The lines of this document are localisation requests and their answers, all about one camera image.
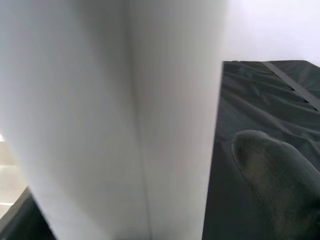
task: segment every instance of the white wall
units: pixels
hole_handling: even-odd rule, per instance
[[[224,60],[307,60],[320,66],[318,0],[229,0]]]
[[[58,239],[201,239],[223,2],[0,3],[1,133]]]

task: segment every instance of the white cylindrical object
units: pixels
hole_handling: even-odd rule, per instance
[[[2,1],[0,128],[58,239],[201,238],[223,1]]]

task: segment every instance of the black fabric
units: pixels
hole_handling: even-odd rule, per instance
[[[244,130],[235,135],[232,154],[275,239],[320,238],[320,172],[296,148]]]
[[[307,61],[272,61],[280,70],[320,99],[320,68]]]
[[[55,240],[28,188],[0,219],[1,240]]]
[[[274,72],[279,78],[281,78],[286,84],[288,84],[294,91],[297,92],[298,95],[303,97],[309,104],[311,104],[316,110],[320,112],[320,100],[311,94],[308,90],[306,90],[303,86],[297,83],[296,80],[293,80],[286,73],[284,73],[281,69],[277,68],[269,61],[262,62],[268,69]]]
[[[304,61],[290,62],[296,66],[303,63],[314,67]],[[278,62],[273,61],[272,64],[294,80],[299,78],[296,75],[301,75],[300,71],[296,71],[296,75],[289,72]],[[232,155],[234,135],[248,129],[263,131],[291,144],[320,170],[320,112],[261,62],[225,62],[204,240],[275,239],[272,222],[261,217],[264,215],[261,203],[252,196]]]

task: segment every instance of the gray strap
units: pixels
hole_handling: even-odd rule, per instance
[[[269,61],[262,61],[263,65],[265,65],[268,69],[274,72],[279,78],[281,78],[285,83],[287,83],[291,88],[296,90],[296,92],[303,97],[309,104],[311,104],[316,110],[320,112],[320,101],[312,95],[309,91],[303,88],[299,83],[277,68]]]

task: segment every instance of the black surface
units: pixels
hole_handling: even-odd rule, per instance
[[[302,96],[309,104],[311,104],[316,110],[320,111],[320,100],[301,86],[296,80],[289,77],[281,69],[273,65],[269,61],[262,62],[268,69],[274,72],[285,83],[287,83],[298,95]]]
[[[273,61],[272,64],[296,81],[303,79],[305,88],[319,85],[315,76],[320,71],[308,62]],[[234,135],[248,129],[263,131],[293,145],[320,170],[320,113],[262,63],[225,62],[204,240],[275,239],[272,224],[261,217],[264,213],[260,202],[251,195],[232,156]]]
[[[232,154],[275,239],[320,239],[320,173],[295,147],[244,130],[234,137]]]
[[[0,219],[1,240],[55,240],[28,188]]]

